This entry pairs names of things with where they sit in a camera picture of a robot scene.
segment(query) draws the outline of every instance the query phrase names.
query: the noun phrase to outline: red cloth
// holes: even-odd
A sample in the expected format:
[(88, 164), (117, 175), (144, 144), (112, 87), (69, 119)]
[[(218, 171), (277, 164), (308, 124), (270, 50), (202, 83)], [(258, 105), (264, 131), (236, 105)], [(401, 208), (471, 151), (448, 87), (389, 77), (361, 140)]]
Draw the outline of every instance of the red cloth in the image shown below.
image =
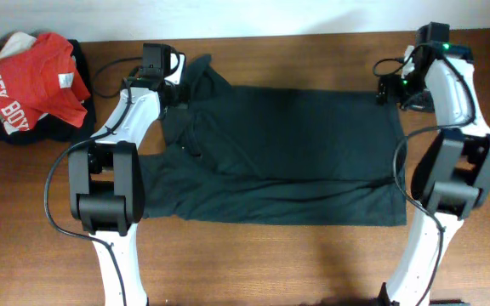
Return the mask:
[[(40, 35), (31, 49), (0, 59), (0, 115), (20, 131), (32, 129), (43, 113), (81, 127), (90, 96), (71, 58), (72, 45), (55, 33)], [(72, 82), (60, 78), (72, 73)]]

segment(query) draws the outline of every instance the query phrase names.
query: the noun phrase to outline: dark fabric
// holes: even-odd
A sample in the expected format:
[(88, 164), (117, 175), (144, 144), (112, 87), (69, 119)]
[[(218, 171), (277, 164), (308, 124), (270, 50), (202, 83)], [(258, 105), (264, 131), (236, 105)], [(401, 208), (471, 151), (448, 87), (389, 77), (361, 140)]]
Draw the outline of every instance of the dark fabric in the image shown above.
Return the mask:
[(374, 93), (232, 87), (209, 62), (187, 67), (191, 102), (168, 110), (167, 150), (140, 158), (145, 218), (405, 224), (391, 177), (403, 136), (394, 105)]
[[(73, 46), (71, 56), (75, 57), (78, 73), (83, 79), (86, 88), (91, 93), (92, 88), (88, 73), (88, 64), (81, 50), (81, 46), (76, 40), (69, 40), (69, 43)], [(46, 115), (43, 119), (39, 120), (31, 131), (15, 132), (8, 135), (0, 121), (0, 141), (5, 141), (12, 145), (28, 145), (44, 139), (71, 141), (72, 143), (84, 140), (94, 132), (94, 124), (96, 122), (94, 100), (92, 97), (84, 100), (83, 106), (87, 110), (87, 114), (80, 128), (73, 127), (71, 124), (63, 122), (55, 116)]]

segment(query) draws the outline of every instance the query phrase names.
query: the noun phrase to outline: brown surface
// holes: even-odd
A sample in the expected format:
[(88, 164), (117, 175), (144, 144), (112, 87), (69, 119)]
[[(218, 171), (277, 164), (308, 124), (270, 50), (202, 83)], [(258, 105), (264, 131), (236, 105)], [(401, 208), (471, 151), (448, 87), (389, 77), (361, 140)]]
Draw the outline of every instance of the brown surface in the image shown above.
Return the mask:
[[(490, 30), (456, 31), (456, 43), (476, 57), (475, 84), (490, 125)], [(374, 90), (371, 66), (401, 54), (413, 34), (371, 33), (307, 37), (170, 41), (189, 59), (214, 55), (214, 68), (233, 84), (291, 88)], [(141, 42), (84, 43), (90, 70), (141, 54)], [(100, 90), (116, 88), (131, 65), (111, 68)], [(96, 98), (100, 124), (116, 100)], [(402, 113), (406, 131), (434, 117)], [(163, 147), (159, 127), (141, 151)], [(408, 174), (432, 135), (411, 144)], [(44, 217), (43, 182), (65, 147), (46, 141), (26, 147), (0, 144), (0, 305), (101, 305), (100, 269), (89, 242), (56, 233)], [(52, 184), (51, 207), (66, 228), (71, 218), (66, 164)], [(266, 305), (313, 303), (328, 296), (372, 297), (396, 267), (407, 228), (258, 226), (142, 222), (141, 277), (153, 303)], [(433, 298), (463, 298), (490, 305), (490, 196), (467, 220), (442, 262)]]

